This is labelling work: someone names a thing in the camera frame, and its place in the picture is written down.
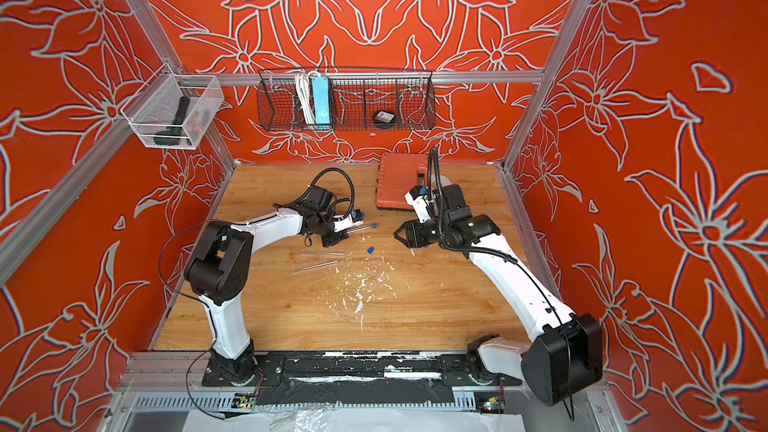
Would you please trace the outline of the glass test tube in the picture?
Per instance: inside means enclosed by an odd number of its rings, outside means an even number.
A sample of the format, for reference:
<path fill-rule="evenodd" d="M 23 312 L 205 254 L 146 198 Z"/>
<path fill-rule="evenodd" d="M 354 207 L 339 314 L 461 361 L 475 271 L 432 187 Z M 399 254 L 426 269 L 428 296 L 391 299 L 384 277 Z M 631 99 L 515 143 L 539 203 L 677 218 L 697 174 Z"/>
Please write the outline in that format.
<path fill-rule="evenodd" d="M 348 254 L 344 252 L 328 252 L 328 251 L 312 251 L 312 250 L 306 250 L 301 251 L 300 254 L 302 256 L 313 256 L 313 257 L 346 257 Z"/>
<path fill-rule="evenodd" d="M 323 268 L 335 266 L 338 262 L 339 262 L 338 260 L 330 260 L 330 261 L 325 261 L 325 262 L 321 262 L 321 263 L 305 265 L 305 266 L 293 269 L 291 271 L 291 273 L 292 274 L 300 274 L 300 273 L 305 273 L 305 272 L 309 272 L 309 271 L 320 270 L 320 269 L 323 269 Z"/>
<path fill-rule="evenodd" d="M 371 225 L 366 225 L 366 226 L 360 226 L 352 229 L 347 229 L 346 232 L 350 235 L 356 234 L 356 233 L 363 233 L 365 231 L 371 230 L 370 226 Z"/>

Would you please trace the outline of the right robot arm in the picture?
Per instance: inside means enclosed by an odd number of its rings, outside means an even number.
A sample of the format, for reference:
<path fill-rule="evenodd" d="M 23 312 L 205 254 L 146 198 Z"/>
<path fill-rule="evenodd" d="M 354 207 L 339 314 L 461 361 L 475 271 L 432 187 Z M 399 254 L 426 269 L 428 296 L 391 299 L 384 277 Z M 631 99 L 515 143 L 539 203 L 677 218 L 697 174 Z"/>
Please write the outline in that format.
<path fill-rule="evenodd" d="M 427 155 L 426 182 L 405 195 L 416 217 L 395 238 L 409 249 L 439 248 L 459 253 L 478 267 L 512 307 L 529 345 L 487 335 L 469 346 L 478 369 L 521 380 L 547 406 L 563 404 L 575 415 L 576 393 L 603 377 L 602 327 L 591 314 L 576 314 L 516 255 L 501 229 L 475 215 L 461 187 L 441 180 L 439 155 Z"/>

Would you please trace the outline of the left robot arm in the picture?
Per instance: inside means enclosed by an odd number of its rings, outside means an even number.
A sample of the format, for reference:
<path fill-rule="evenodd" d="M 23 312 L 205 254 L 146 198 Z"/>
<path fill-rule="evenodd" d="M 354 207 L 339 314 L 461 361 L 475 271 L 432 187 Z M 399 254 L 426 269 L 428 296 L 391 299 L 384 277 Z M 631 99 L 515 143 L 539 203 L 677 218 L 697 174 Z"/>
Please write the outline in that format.
<path fill-rule="evenodd" d="M 266 215 L 241 222 L 205 220 L 183 270 L 183 279 L 202 304 L 212 333 L 210 358 L 203 376 L 205 387 L 249 387 L 264 380 L 253 340 L 245 325 L 242 292 L 252 255 L 295 236 L 309 246 L 317 236 L 325 248 L 349 238 L 349 230 L 363 223 L 355 206 L 356 191 L 347 172 L 329 167 L 319 172 L 298 198 L 275 204 Z"/>

